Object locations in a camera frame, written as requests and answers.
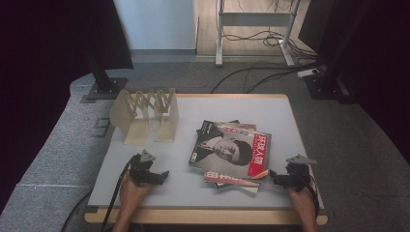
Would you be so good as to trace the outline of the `red-brown cover magazine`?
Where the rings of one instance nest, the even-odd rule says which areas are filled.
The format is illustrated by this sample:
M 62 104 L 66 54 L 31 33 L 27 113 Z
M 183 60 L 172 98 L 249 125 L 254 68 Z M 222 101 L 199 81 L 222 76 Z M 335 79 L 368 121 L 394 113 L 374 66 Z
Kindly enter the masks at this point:
M 245 130 L 250 130 L 250 131 L 255 131 L 256 130 L 256 125 L 253 124 L 235 124 L 235 123 L 224 123 L 225 126 L 229 127 L 236 127 L 236 128 L 241 128 Z M 227 176 L 220 174 L 218 172 L 214 171 L 209 171 L 205 170 L 204 171 L 204 180 L 209 183 L 225 183 L 225 184 L 233 184 L 235 187 L 243 186 L 243 187 L 259 187 L 258 183 L 255 183 L 253 181 L 248 181 L 245 179 L 241 178 L 236 178 L 232 176 Z

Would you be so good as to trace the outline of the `portrait cover magazine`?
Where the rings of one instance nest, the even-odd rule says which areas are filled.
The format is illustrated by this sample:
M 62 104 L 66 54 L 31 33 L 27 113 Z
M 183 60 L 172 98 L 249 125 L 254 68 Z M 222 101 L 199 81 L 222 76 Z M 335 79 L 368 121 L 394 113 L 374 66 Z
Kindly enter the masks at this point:
M 269 167 L 271 139 L 255 125 L 204 121 L 189 164 L 237 178 L 256 178 Z

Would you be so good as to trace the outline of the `black curtain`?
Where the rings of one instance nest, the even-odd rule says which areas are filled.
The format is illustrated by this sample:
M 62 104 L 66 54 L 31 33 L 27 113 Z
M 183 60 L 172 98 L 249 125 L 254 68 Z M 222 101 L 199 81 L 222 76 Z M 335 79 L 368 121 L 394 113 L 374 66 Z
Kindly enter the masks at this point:
M 0 214 L 93 64 L 132 67 L 114 0 L 0 0 Z
M 354 42 L 346 68 L 352 102 L 410 163 L 410 0 L 370 0 Z

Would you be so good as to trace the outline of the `person's right hand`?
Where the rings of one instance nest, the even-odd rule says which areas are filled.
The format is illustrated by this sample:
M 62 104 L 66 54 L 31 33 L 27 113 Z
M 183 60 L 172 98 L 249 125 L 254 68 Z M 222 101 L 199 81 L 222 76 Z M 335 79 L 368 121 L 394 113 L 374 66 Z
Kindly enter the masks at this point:
M 296 191 L 293 187 L 287 187 L 286 190 L 290 197 L 292 206 L 298 214 L 302 216 L 307 214 L 315 215 L 313 198 L 307 188 Z

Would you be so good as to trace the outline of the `person's left hand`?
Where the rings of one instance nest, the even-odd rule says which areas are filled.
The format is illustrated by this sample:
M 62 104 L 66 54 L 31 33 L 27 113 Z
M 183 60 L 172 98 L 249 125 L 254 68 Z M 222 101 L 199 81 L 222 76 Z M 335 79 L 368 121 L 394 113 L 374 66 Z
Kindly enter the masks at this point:
M 122 208 L 137 208 L 153 189 L 152 185 L 138 186 L 127 172 L 122 180 L 120 200 Z

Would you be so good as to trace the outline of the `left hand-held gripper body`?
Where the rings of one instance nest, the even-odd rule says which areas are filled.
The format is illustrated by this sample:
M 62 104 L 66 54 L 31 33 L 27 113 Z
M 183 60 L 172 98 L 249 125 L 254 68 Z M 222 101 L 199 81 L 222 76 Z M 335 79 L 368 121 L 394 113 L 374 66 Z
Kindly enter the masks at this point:
M 161 179 L 161 174 L 150 171 L 155 159 L 156 158 L 146 150 L 143 150 L 141 154 L 136 154 L 131 158 L 130 175 L 138 186 L 140 184 L 152 185 L 152 181 Z

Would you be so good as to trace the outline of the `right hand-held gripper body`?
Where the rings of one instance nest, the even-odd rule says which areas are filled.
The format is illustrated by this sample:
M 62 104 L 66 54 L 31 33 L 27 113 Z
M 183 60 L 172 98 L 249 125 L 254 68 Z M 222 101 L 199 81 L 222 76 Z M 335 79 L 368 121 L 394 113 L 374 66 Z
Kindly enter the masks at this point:
M 310 169 L 311 164 L 316 164 L 317 161 L 309 159 L 305 156 L 298 154 L 292 158 L 286 160 L 286 181 L 284 186 L 286 188 L 295 188 L 296 190 L 302 190 L 303 188 L 310 188 Z

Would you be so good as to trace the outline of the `white metal desk frame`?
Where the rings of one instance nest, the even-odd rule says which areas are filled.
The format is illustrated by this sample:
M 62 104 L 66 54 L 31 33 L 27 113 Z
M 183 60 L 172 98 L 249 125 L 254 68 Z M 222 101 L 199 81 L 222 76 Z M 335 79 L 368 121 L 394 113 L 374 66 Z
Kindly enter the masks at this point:
M 290 54 L 290 35 L 297 16 L 301 0 L 294 0 L 289 13 L 231 13 L 223 9 L 224 0 L 217 0 L 219 4 L 217 22 L 218 36 L 216 43 L 216 66 L 222 66 L 222 30 L 224 26 L 247 26 L 247 27 L 285 27 L 286 32 L 279 41 L 279 48 L 288 66 L 295 63 Z

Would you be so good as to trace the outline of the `black stand with base plate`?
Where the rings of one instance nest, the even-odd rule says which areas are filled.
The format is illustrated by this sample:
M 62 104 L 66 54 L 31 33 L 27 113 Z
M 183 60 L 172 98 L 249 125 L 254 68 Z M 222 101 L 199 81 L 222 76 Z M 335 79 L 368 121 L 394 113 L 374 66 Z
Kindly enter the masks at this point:
M 370 0 L 311 0 L 300 39 L 318 54 L 325 70 L 306 77 L 305 82 L 315 100 L 351 102 L 346 68 L 355 46 Z
M 95 82 L 90 92 L 84 95 L 81 101 L 115 100 L 128 80 L 124 77 L 110 78 L 93 56 L 87 56 L 86 61 Z

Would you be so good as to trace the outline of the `dark blue cover magazine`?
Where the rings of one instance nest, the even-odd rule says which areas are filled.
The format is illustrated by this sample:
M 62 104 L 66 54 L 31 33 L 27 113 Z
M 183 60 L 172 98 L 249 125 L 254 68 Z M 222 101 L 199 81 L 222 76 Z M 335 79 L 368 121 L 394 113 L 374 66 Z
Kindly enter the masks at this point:
M 233 121 L 230 121 L 230 122 L 228 122 L 228 123 L 239 124 L 240 122 L 239 122 L 239 120 L 233 120 Z M 200 132 L 201 132 L 201 129 L 196 130 L 196 134 L 197 134 L 197 135 L 199 135 Z M 225 184 L 225 183 L 214 183 L 214 184 L 215 184 L 216 189 L 226 189 L 226 188 L 228 188 L 228 187 L 232 187 L 232 186 L 233 186 L 233 184 Z

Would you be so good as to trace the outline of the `beige expandable book rack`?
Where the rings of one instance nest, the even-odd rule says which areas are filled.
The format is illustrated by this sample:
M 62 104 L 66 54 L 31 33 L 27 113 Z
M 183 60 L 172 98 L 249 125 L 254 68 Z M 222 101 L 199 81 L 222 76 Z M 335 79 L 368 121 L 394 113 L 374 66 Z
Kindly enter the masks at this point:
M 109 120 L 123 134 L 127 145 L 143 145 L 154 121 L 154 141 L 173 142 L 179 122 L 176 90 L 150 90 L 147 94 L 121 90 L 110 109 Z

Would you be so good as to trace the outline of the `floor socket plate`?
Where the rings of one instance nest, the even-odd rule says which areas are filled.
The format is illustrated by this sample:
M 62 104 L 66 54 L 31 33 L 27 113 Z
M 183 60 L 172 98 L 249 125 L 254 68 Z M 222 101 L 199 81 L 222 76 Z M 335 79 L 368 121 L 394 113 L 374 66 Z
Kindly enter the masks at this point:
M 110 121 L 108 118 L 98 118 L 93 126 L 93 137 L 105 137 L 110 128 Z

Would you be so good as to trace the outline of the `white power strip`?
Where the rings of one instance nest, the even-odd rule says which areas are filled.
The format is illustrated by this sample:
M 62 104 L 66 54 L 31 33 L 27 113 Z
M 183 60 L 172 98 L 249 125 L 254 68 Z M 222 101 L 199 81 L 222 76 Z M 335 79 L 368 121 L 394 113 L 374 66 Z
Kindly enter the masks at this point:
M 309 69 L 309 70 L 297 72 L 297 76 L 302 78 L 302 77 L 305 77 L 305 76 L 310 76 L 310 75 L 314 75 L 314 74 L 318 74 L 318 73 L 320 73 L 320 71 L 318 69 Z

